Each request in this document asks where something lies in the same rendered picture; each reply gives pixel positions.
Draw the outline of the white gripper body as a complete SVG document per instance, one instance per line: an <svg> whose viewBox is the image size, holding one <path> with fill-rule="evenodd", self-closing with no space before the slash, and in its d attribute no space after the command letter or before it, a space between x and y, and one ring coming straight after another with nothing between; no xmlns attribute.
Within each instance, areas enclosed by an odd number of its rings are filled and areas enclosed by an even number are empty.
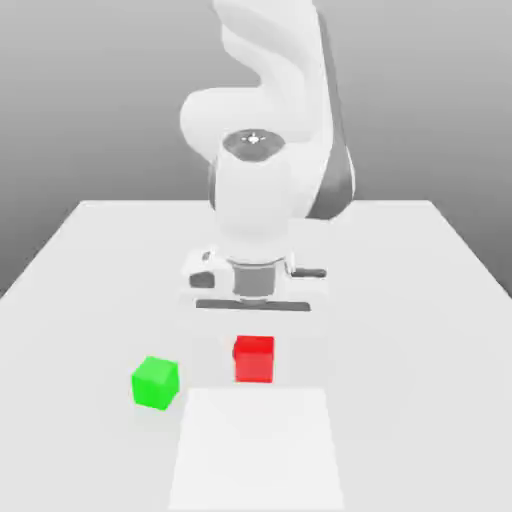
<svg viewBox="0 0 512 512"><path fill-rule="evenodd" d="M264 298L242 298L214 289L187 290L188 308L193 314L212 324L292 324L319 323L324 320L324 294L285 290Z"/></svg>

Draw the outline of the small red cube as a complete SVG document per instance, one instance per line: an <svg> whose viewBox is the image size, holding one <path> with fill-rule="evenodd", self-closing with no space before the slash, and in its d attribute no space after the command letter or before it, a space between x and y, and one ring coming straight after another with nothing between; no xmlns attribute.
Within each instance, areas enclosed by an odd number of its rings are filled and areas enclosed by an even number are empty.
<svg viewBox="0 0 512 512"><path fill-rule="evenodd" d="M242 335L236 338L232 356L237 382L273 382L274 342L272 336Z"/></svg>

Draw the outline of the small green cube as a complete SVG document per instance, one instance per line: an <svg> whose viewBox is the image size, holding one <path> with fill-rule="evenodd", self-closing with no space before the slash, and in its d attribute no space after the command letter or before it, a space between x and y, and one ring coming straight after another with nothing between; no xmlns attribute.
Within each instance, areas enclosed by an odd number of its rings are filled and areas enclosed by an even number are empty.
<svg viewBox="0 0 512 512"><path fill-rule="evenodd" d="M164 411L180 392L178 363L147 356L131 376L137 405Z"/></svg>

